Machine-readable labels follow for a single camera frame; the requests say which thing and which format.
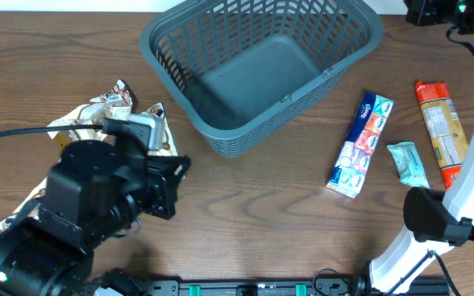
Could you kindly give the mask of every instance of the snack wrapper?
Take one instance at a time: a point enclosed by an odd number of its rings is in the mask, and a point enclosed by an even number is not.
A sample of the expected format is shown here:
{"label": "snack wrapper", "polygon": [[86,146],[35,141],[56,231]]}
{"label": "snack wrapper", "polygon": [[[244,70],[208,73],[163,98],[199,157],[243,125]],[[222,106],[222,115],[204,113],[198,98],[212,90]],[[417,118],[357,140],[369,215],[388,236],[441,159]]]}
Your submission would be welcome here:
{"label": "snack wrapper", "polygon": [[365,93],[332,168],[326,185],[328,188],[350,198],[360,193],[370,159],[393,105],[392,100],[381,95]]}
{"label": "snack wrapper", "polygon": [[[83,104],[71,111],[66,116],[56,119],[49,124],[50,127],[72,125],[72,124],[98,124],[102,118],[114,118],[127,120],[131,113],[132,102],[134,96],[123,81],[118,81],[116,86],[108,93],[91,99],[91,104]],[[144,115],[156,116],[164,120],[164,144],[162,149],[158,151],[149,151],[148,155],[158,156],[178,156],[173,137],[171,135],[168,121],[165,116],[165,109],[162,103],[153,105],[147,111],[142,112]],[[62,148],[66,145],[80,140],[99,140],[103,141],[108,135],[94,130],[75,130],[67,132],[49,132],[49,136],[59,144]],[[47,186],[47,178],[36,186],[26,199],[13,211],[12,215],[0,222],[0,230],[6,230],[11,222],[15,219],[23,205],[31,198],[43,197]]]}
{"label": "snack wrapper", "polygon": [[445,82],[416,84],[416,96],[429,131],[445,188],[457,179],[468,144]]}
{"label": "snack wrapper", "polygon": [[424,165],[413,142],[403,142],[388,145],[387,149],[393,155],[394,163],[400,173],[400,182],[411,187],[430,189],[425,176]]}

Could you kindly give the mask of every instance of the basket rim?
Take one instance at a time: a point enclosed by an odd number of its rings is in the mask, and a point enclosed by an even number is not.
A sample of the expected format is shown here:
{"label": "basket rim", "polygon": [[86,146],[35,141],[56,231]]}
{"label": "basket rim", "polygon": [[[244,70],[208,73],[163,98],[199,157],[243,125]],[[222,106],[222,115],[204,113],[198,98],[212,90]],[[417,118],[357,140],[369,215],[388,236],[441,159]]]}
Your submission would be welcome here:
{"label": "basket rim", "polygon": [[215,140],[228,141],[239,138],[246,135],[247,133],[253,131],[256,127],[268,121],[269,118],[261,116],[263,113],[277,114],[280,113],[283,109],[288,108],[298,99],[302,98],[304,95],[309,93],[311,90],[321,85],[327,81],[330,77],[335,76],[339,72],[346,70],[351,64],[360,60],[368,53],[374,51],[383,39],[383,23],[379,18],[378,14],[369,7],[362,0],[343,0],[344,2],[349,2],[347,5],[351,4],[356,6],[359,11],[364,15],[365,19],[370,25],[370,31],[372,35],[369,37],[369,41],[360,49],[356,50],[354,53],[349,55],[346,58],[343,58],[341,61],[330,66],[329,69],[325,70],[322,75],[315,77],[313,80],[307,82],[304,86],[301,86],[298,90],[294,91],[291,95],[291,99],[287,99],[283,102],[276,102],[273,106],[266,109],[260,113],[257,117],[245,123],[241,127],[235,129],[224,130],[212,127],[211,125],[204,122],[204,120],[198,115],[195,108],[191,105],[186,96],[180,91],[178,86],[173,82],[171,77],[168,76],[165,69],[160,65],[155,55],[151,51],[151,38],[156,28],[160,25],[165,19],[176,16],[181,12],[184,12],[190,7],[199,5],[198,0],[186,0],[185,2],[180,3],[179,5],[170,8],[169,10],[162,12],[155,18],[153,18],[149,23],[146,24],[139,39],[139,47],[142,53],[142,56],[150,64],[153,70],[156,72],[157,76],[160,78],[165,88],[171,93],[173,98],[180,107],[188,115],[190,122],[195,128],[204,136],[210,137]]}

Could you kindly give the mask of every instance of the blue and white package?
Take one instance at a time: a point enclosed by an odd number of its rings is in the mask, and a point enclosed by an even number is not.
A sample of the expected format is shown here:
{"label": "blue and white package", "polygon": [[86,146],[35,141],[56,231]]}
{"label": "blue and white package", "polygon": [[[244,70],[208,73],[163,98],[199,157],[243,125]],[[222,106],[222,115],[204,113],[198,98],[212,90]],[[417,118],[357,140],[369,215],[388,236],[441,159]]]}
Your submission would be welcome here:
{"label": "blue and white package", "polygon": [[360,193],[370,159],[393,105],[392,100],[381,95],[364,94],[327,182],[328,188],[350,198]]}
{"label": "blue and white package", "polygon": [[424,165],[421,163],[413,142],[388,145],[387,149],[393,155],[394,163],[400,173],[400,182],[411,187],[430,188],[425,176]]}

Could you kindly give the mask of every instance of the green clip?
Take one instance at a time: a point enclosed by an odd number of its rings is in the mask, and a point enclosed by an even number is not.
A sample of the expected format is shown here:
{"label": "green clip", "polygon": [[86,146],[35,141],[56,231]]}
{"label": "green clip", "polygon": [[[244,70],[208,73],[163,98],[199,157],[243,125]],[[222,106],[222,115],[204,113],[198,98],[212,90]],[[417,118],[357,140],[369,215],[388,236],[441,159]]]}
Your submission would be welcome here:
{"label": "green clip", "polygon": [[306,284],[297,284],[295,286],[295,296],[306,296]]}
{"label": "green clip", "polygon": [[201,286],[189,286],[189,296],[201,296]]}

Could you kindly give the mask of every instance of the basket bottom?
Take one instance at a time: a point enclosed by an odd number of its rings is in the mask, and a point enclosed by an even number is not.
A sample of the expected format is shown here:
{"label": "basket bottom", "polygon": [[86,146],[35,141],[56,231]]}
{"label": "basket bottom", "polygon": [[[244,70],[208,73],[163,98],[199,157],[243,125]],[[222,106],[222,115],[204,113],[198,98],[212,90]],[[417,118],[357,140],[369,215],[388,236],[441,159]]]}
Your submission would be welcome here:
{"label": "basket bottom", "polygon": [[[273,35],[224,63],[185,90],[201,118],[218,129],[242,127],[320,74],[285,35]],[[262,114],[266,118],[275,115]]]}

